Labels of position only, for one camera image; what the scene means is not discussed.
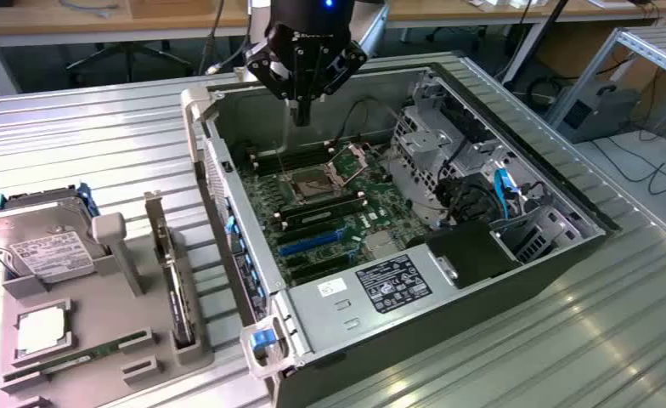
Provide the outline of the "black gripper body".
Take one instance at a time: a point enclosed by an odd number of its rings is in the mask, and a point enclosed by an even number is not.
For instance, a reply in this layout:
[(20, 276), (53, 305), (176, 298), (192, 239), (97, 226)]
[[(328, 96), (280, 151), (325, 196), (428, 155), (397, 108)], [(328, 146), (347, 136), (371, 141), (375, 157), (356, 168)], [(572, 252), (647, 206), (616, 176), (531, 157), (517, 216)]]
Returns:
[(352, 40), (353, 2), (299, 0), (273, 1), (268, 44), (284, 66), (295, 74), (297, 94), (307, 97), (320, 46), (339, 54)]

